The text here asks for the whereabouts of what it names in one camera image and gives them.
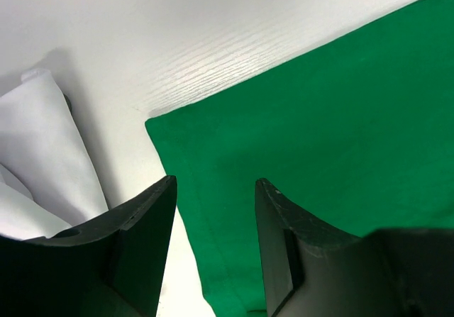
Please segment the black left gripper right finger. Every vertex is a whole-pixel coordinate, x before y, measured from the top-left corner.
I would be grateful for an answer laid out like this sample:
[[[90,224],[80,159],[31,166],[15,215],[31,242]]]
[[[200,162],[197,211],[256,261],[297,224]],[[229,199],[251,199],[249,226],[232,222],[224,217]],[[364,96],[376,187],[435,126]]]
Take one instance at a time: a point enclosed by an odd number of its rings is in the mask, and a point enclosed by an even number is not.
[[[363,238],[266,179],[255,216],[269,316],[452,316],[453,231],[384,228]]]

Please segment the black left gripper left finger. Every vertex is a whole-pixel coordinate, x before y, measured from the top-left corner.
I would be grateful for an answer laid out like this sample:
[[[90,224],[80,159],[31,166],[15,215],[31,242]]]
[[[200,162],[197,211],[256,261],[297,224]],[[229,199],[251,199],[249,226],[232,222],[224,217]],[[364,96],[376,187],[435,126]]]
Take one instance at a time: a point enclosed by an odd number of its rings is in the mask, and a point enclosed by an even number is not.
[[[1,315],[154,316],[176,203],[166,176],[53,238],[2,238]]]

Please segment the white t shirt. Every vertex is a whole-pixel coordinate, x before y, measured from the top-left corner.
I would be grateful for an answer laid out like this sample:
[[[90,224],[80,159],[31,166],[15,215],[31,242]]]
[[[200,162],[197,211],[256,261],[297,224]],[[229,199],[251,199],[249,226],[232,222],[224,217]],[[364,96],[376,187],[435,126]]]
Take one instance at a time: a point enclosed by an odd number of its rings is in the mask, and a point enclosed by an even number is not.
[[[1,235],[51,238],[107,212],[69,104],[50,71],[1,95]]]

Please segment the green t shirt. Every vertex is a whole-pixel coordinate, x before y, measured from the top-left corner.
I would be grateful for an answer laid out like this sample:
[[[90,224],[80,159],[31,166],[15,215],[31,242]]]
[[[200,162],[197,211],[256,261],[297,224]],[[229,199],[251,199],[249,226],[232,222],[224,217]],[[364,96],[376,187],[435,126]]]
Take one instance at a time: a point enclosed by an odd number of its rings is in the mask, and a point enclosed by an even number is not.
[[[453,0],[420,0],[146,130],[217,316],[264,316],[255,182],[324,221],[453,226]]]

